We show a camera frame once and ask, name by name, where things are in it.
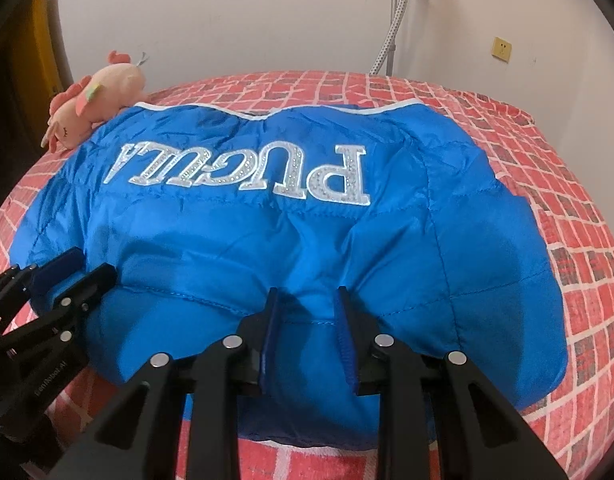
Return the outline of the yellow wall socket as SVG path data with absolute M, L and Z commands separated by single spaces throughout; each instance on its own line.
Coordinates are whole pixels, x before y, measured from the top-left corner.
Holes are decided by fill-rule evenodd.
M 512 44 L 500 37 L 493 39 L 491 55 L 497 60 L 508 63 L 511 60 Z

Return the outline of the wooden door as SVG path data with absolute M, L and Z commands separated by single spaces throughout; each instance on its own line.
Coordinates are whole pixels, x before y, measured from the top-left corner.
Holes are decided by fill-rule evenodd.
M 62 90 L 48 0 L 21 0 L 0 25 L 0 205 L 45 153 L 49 104 Z

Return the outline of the pink plush unicorn toy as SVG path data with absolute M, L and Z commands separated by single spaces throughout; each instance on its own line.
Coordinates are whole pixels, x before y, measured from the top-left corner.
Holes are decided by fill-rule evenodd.
M 55 153 L 58 148 L 72 150 L 88 140 L 94 130 L 122 110 L 147 101 L 146 76 L 142 65 L 149 57 L 141 54 L 137 63 L 127 53 L 108 54 L 106 66 L 93 75 L 83 76 L 59 92 L 49 105 L 47 129 L 42 148 Z

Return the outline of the blue puffer jacket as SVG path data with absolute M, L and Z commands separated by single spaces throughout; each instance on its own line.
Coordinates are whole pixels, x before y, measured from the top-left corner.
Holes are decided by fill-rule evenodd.
M 414 351 L 463 352 L 516 408 L 565 375 L 562 294 L 528 201 L 419 101 L 129 108 L 39 192 L 10 259 L 73 247 L 118 273 L 87 324 L 115 384 L 155 353 L 202 352 L 279 290 L 265 393 L 239 408 L 252 440 L 375 444 L 379 402 L 354 394 L 339 348 L 341 288 Z

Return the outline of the red plaid bed cover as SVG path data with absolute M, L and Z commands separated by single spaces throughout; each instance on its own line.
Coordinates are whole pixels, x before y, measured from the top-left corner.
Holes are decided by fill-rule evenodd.
M 513 193 L 524 195 L 561 284 L 569 352 L 565 377 L 523 411 L 569 479 L 599 479 L 614 452 L 614 237 L 592 198 L 521 108 L 489 96 L 401 78 L 281 70 L 202 79 L 152 93 L 161 105 L 206 103 L 263 112 L 301 104 L 373 107 L 418 99 L 451 117 L 487 154 Z M 45 155 L 0 207 L 0 274 L 22 217 L 68 154 Z M 85 370 L 50 406 L 63 441 L 80 433 L 112 386 Z M 374 479 L 372 452 L 241 441 L 242 479 Z

